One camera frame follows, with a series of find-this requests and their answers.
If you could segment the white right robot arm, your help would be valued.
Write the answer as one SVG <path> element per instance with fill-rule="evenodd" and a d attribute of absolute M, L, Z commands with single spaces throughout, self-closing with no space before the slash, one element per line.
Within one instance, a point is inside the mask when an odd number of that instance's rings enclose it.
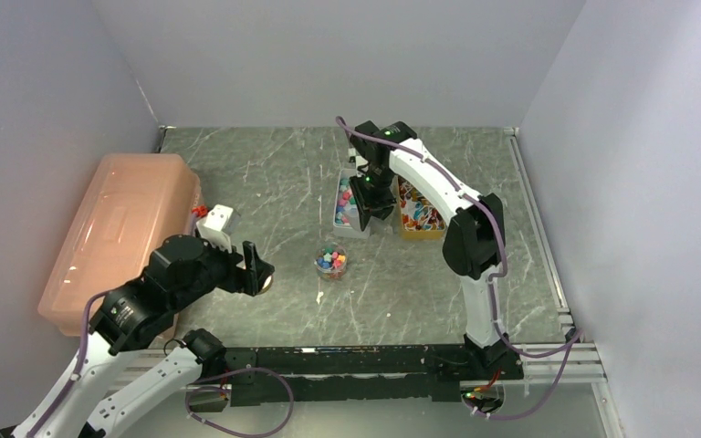
<path fill-rule="evenodd" d="M 466 366 L 479 379 L 491 377 L 511 352 L 492 290 L 507 272 L 502 202 L 461 182 L 401 121 L 383 128 L 370 120 L 355 128 L 342 117 L 336 122 L 362 161 L 349 178 L 357 208 L 354 225 L 365 230 L 372 219 L 383 220 L 393 212 L 396 177 L 410 183 L 442 217 L 443 258 L 461 282 L 466 306 Z"/>

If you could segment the white tin of pastel candies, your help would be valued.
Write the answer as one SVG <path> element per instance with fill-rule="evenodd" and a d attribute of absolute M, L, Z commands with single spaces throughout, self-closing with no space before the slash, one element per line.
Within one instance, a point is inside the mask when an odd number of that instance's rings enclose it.
<path fill-rule="evenodd" d="M 350 185 L 350 178 L 355 175 L 354 169 L 340 171 L 335 192 L 333 232 L 337 237 L 367 239 L 370 228 L 361 230 L 359 209 Z"/>

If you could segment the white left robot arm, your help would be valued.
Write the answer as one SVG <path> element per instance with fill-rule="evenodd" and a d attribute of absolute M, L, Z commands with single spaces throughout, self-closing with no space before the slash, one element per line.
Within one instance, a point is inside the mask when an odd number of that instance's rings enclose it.
<path fill-rule="evenodd" d="M 115 437 L 171 391 L 194 381 L 219 381 L 226 349 L 210 332 L 196 329 L 161 365 L 105 395 L 177 313 L 217 288 L 254 297 L 269 288 L 274 272 L 251 242 L 237 253 L 200 237 L 169 237 L 151 252 L 138 277 L 97 295 L 98 310 L 83 312 L 75 359 L 36 409 L 20 424 L 1 429 L 0 437 Z"/>

